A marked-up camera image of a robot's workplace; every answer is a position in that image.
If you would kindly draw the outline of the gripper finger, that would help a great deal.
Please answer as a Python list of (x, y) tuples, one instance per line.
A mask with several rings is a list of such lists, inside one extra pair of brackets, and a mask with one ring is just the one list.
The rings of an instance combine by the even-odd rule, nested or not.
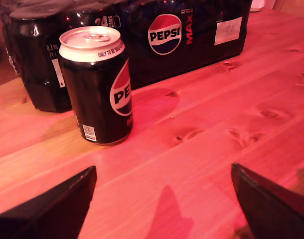
[(304, 196), (233, 163), (231, 179), (256, 239), (304, 239)]
[(90, 166), (43, 194), (0, 213), (0, 239), (76, 239), (97, 182)]

